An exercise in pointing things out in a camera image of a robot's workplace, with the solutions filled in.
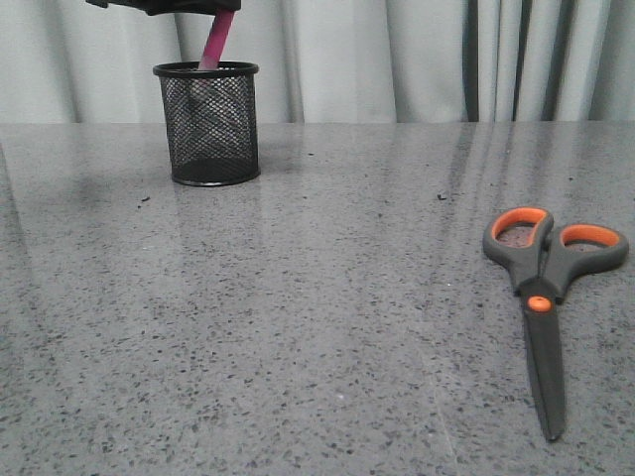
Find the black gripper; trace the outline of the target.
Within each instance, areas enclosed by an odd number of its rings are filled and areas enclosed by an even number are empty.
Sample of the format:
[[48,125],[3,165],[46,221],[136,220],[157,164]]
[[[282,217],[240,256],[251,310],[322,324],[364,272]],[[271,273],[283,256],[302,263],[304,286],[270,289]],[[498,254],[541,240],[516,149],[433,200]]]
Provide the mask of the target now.
[[174,13],[215,16],[219,11],[236,12],[241,9],[240,0],[86,0],[86,3],[99,8],[124,6],[143,11],[148,16]]

